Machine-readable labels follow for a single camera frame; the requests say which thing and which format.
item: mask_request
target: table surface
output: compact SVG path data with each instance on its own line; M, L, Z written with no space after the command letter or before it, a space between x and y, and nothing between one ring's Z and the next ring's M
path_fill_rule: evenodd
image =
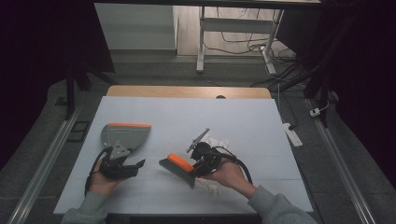
M111 86L106 96L271 99L265 88L186 87L186 86Z
M228 100L215 99L219 94ZM190 189L158 164L169 153L188 161L185 149L205 128L210 128L210 137L230 142L228 149L248 166L255 185L263 185L274 194L283 193L291 203L312 211L276 104L270 98L269 91L263 88L111 87L99 105L55 213L81 204L80 189L85 184L86 171L98 148L103 147L100 132L107 123L115 121L149 123L152 128L146 142L125 162L135 164L146 159L145 167L116 189L106 207L111 213L255 214L246 199L232 190L215 183L219 191L213 194L207 188L214 183L205 180L197 180L196 187Z

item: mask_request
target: white table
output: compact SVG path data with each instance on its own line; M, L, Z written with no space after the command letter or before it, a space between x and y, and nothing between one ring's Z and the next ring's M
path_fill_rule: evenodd
M108 201L109 213L130 215L254 214L247 199L217 183L198 180L191 189L158 161L173 152L189 160L186 149L205 128L243 161L255 185L283 193L305 211L312 206L304 188L276 104L271 99L199 99L106 96L54 213L63 214L83 201L85 180L103 149L100 132L109 122L152 125L147 141L125 162L146 159L136 177L121 183ZM208 185L217 185L218 193Z

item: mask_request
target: gray sleeve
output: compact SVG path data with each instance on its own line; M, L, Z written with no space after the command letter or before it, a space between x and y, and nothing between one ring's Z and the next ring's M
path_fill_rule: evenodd
M89 191L78 209L67 210L62 223L105 223L107 217L106 201L107 197L105 195Z
M274 195L259 186L248 204L262 217L262 223L317 223L303 210L293 206L283 194Z

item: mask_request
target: wall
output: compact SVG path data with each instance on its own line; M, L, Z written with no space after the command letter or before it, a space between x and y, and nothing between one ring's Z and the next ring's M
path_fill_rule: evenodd
M173 6L95 4L109 49L176 49Z

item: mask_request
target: metal stand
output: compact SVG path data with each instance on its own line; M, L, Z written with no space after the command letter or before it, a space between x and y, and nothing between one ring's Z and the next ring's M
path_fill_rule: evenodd
M70 67L66 71L67 113L64 120L69 120L75 109L74 81L76 81L78 87L82 91L89 91L91 89L92 84L87 76L87 72L101 78L104 82L110 85L120 85L117 81L106 76L102 72L97 71L88 64L71 63Z
M274 41L277 27L283 10L279 10L273 21L238 20L223 18L205 18L205 7L200 7L200 36L197 57L197 73L204 72L204 34L205 32L229 32L229 33L251 33L268 34L268 42L262 51L266 66L271 75L276 74L274 65L269 55L271 45Z

